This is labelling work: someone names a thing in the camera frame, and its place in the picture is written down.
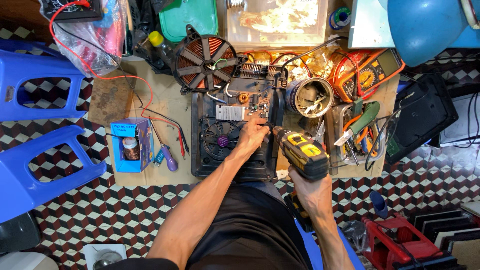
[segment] cordless drill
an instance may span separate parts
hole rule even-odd
[[[329,156],[321,145],[309,140],[305,135],[293,132],[281,126],[273,128],[277,143],[282,148],[283,155],[297,171],[309,181],[319,181],[328,175],[330,167]],[[307,233],[314,228],[309,214],[301,205],[297,194],[290,193],[284,198],[285,204],[293,212],[295,218]]]

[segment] orange multimeter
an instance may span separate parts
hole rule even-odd
[[[354,71],[334,78],[335,93],[345,102],[353,102],[354,91],[358,91],[359,98],[367,99],[374,94],[380,84],[404,68],[405,63],[395,49],[376,50],[359,67],[361,90],[358,90],[357,75]]]

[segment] hand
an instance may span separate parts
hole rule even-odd
[[[300,203],[312,220],[320,218],[324,221],[333,221],[332,177],[327,175],[322,180],[311,182],[303,178],[293,166],[288,168],[288,175],[295,184]]]
[[[246,160],[250,158],[255,150],[262,146],[263,141],[268,142],[268,139],[265,136],[270,134],[270,127],[259,126],[260,124],[265,123],[267,123],[266,119],[252,119],[241,129],[239,141],[235,150],[241,151]]]

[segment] yellow bottle cap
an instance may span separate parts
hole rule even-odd
[[[160,44],[163,42],[163,36],[158,31],[153,31],[150,33],[148,38],[150,39],[150,43],[152,43],[152,45],[155,47],[160,46]]]

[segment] blue cardboard box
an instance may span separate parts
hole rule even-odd
[[[154,159],[152,123],[145,118],[127,118],[110,124],[112,134],[134,137],[140,145],[140,160],[125,160],[122,139],[112,137],[117,172],[142,172]]]

